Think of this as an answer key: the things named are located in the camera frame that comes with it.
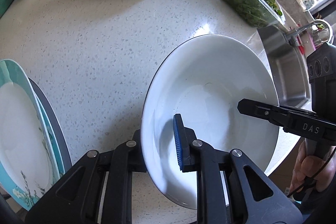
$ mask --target black mechanical device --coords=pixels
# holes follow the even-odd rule
[[[303,136],[307,154],[325,158],[336,145],[336,47],[323,44],[307,58],[312,86],[309,112],[288,106],[273,106],[243,99],[238,104],[242,114],[268,120],[286,132]],[[183,172],[197,172],[198,224],[300,224],[302,212],[239,149],[230,152],[214,149],[198,140],[195,132],[183,126],[176,114],[179,165]],[[115,150],[88,151],[28,212],[27,224],[131,224],[132,172],[146,172],[140,145],[140,131]],[[221,173],[224,174],[228,201],[226,207]],[[307,182],[296,196],[309,199],[314,182]],[[320,210],[313,211],[305,223],[325,216],[336,194],[332,183]],[[0,198],[0,222],[23,223]]]

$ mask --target plate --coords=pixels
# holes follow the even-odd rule
[[[58,147],[61,153],[61,157],[62,157],[63,164],[64,164],[64,169],[65,169],[65,172],[67,172],[72,167],[72,162],[71,162],[67,143],[64,139],[64,135],[63,135],[61,127],[59,126],[59,122],[57,120],[55,112],[53,108],[51,107],[47,97],[44,95],[44,93],[40,89],[40,87],[30,78],[29,78],[29,81],[30,81],[31,86],[33,87],[35,94],[41,100],[43,108],[47,114],[47,117],[49,118],[51,127],[55,133],[56,142],[58,144]]]
[[[60,178],[46,125],[18,63],[0,61],[0,183],[29,210]]]
[[[195,37],[177,47],[157,70],[142,113],[141,144],[148,173],[174,203],[197,208],[196,173],[177,163],[173,115],[215,149],[241,149],[263,171],[273,155],[279,127],[241,115],[248,98],[278,105],[267,69],[243,43],[223,35]]]
[[[36,96],[37,102],[39,103],[41,113],[42,113],[42,117],[44,119],[45,126],[46,126],[47,131],[48,131],[49,139],[50,139],[50,142],[51,142],[51,147],[52,147],[52,150],[54,152],[55,159],[56,159],[56,162],[57,162],[59,176],[62,177],[65,174],[64,164],[63,164],[61,152],[60,152],[59,147],[58,147],[58,143],[57,143],[57,140],[56,140],[56,137],[55,137],[53,127],[50,124],[49,118],[48,118],[48,116],[47,116],[47,114],[44,110],[44,107],[43,107],[39,97],[36,95],[35,92],[34,92],[34,94]]]

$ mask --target white bowl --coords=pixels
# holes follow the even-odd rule
[[[241,42],[218,34],[195,37],[161,64],[147,92],[141,144],[148,172],[171,201],[197,208],[196,173],[177,163],[173,115],[215,149],[241,149],[265,171],[279,127],[245,116],[238,102],[248,98],[278,105],[273,80],[260,59]]]

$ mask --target white speckled countertop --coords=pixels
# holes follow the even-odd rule
[[[0,20],[0,59],[16,60],[53,106],[73,162],[115,148],[140,128],[150,81],[191,37],[224,34],[269,69],[255,28],[222,0],[15,0]],[[270,174],[299,137],[279,132]],[[134,223],[189,223],[148,174],[133,175]]]

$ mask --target human hand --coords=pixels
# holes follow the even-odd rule
[[[330,149],[330,154],[334,150],[334,146]],[[295,167],[293,170],[293,177],[292,182],[290,185],[289,191],[292,192],[294,189],[299,187],[302,183],[305,182],[305,177],[312,177],[323,165],[325,161],[315,157],[315,156],[308,156],[306,157],[306,150],[305,150],[305,141],[303,141],[299,148],[299,153],[296,158]],[[332,179],[334,178],[336,171],[336,153],[327,164],[326,167],[315,177],[316,180],[316,190],[318,192],[322,192],[325,190],[329,184],[331,183]]]

